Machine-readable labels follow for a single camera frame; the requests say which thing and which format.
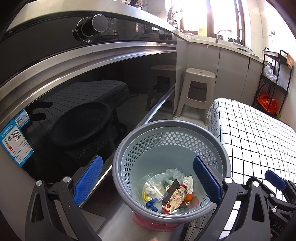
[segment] blue gripper pad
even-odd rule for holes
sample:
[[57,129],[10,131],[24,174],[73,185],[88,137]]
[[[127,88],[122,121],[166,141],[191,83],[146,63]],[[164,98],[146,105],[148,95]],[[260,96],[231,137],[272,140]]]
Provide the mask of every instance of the blue gripper pad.
[[286,190],[286,184],[285,181],[279,177],[277,174],[275,174],[272,170],[268,170],[265,173],[265,179],[269,181],[272,185],[275,186],[275,188],[279,191]]
[[193,170],[211,202],[220,204],[222,202],[221,187],[199,156],[193,160]]
[[94,186],[95,181],[102,171],[102,167],[103,160],[100,156],[97,156],[77,182],[74,194],[74,202],[77,206],[86,200],[89,192]]

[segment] blue sticker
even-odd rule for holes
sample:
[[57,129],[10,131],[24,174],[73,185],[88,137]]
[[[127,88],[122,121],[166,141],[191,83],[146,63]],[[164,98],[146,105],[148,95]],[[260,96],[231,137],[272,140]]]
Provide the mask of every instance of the blue sticker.
[[22,128],[29,120],[30,118],[26,110],[22,110],[0,132],[2,146],[20,167],[34,153],[19,129],[19,127]]

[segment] silver screw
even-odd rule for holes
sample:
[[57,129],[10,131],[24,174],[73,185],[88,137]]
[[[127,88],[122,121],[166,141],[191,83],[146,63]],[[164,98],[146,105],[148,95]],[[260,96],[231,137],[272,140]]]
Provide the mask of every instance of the silver screw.
[[71,181],[70,177],[64,177],[63,178],[63,182],[68,183],[69,181]]
[[233,180],[230,177],[225,178],[224,181],[228,184],[231,184],[233,182]]
[[39,180],[39,181],[36,182],[36,186],[41,186],[41,185],[42,185],[42,181],[41,180]]
[[259,187],[259,186],[260,186],[259,182],[257,182],[257,181],[254,181],[254,182],[253,182],[253,185],[254,185],[255,187]]

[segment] window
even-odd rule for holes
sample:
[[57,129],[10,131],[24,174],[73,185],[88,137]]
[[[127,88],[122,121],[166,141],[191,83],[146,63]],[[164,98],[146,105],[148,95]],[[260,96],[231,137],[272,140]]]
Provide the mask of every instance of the window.
[[[166,8],[170,8],[176,0],[166,0]],[[231,29],[232,32],[221,31],[224,40],[244,44],[244,15],[241,0],[180,0],[183,18],[180,28],[202,36],[215,37],[220,30]]]

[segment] gray plastic basket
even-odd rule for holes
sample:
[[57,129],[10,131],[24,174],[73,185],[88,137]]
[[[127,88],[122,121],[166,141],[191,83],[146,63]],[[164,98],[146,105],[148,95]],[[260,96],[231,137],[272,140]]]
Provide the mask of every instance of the gray plastic basket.
[[[113,159],[113,180],[124,202],[137,214],[160,223],[186,223],[195,220],[216,207],[205,193],[192,167],[195,156],[201,155],[207,163],[230,177],[230,161],[223,145],[207,130],[185,121],[159,120],[140,126],[120,143]],[[168,215],[153,212],[143,206],[132,191],[149,173],[165,173],[177,168],[186,176],[192,175],[194,192],[200,203],[182,214]]]

